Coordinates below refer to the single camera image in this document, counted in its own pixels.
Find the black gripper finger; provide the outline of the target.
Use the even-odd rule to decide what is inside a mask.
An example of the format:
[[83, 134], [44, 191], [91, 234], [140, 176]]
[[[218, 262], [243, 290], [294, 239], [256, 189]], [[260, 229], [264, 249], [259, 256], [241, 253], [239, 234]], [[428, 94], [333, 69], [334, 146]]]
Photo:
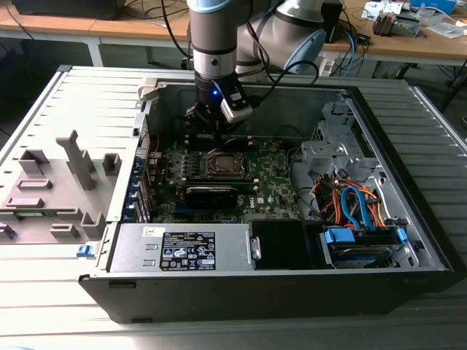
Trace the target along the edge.
[[234, 124], [229, 124], [227, 122], [222, 122], [220, 124], [220, 140], [221, 141], [228, 141], [233, 132], [236, 131], [244, 124], [244, 121], [240, 121]]
[[187, 109], [184, 116], [188, 134], [196, 141], [209, 146], [218, 146], [220, 134], [216, 116], [208, 106], [195, 102], [192, 107]]

